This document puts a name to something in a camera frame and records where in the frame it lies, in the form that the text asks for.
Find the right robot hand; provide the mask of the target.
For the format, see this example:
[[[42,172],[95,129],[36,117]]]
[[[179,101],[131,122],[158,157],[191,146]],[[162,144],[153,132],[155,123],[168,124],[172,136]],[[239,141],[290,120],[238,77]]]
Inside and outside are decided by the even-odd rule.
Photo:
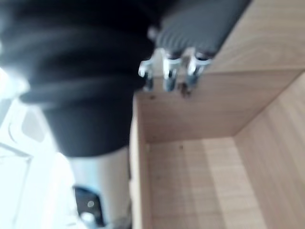
[[[78,218],[88,228],[132,228],[133,97],[153,88],[162,50],[163,88],[175,89],[193,48],[188,95],[246,11],[248,0],[3,0],[0,66],[23,80],[19,99],[40,108],[75,177]]]

